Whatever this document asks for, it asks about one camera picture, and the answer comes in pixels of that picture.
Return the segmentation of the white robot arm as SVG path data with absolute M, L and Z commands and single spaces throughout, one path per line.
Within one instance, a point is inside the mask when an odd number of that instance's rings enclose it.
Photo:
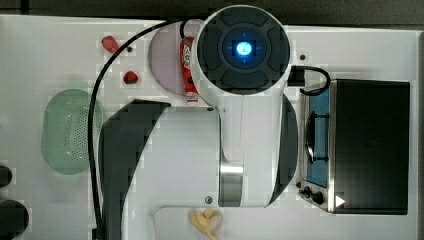
M 135 99 L 103 124 L 104 239 L 155 240 L 163 208 L 270 206 L 297 166 L 291 65 L 270 13 L 236 5 L 208 17 L 191 46 L 198 102 Z

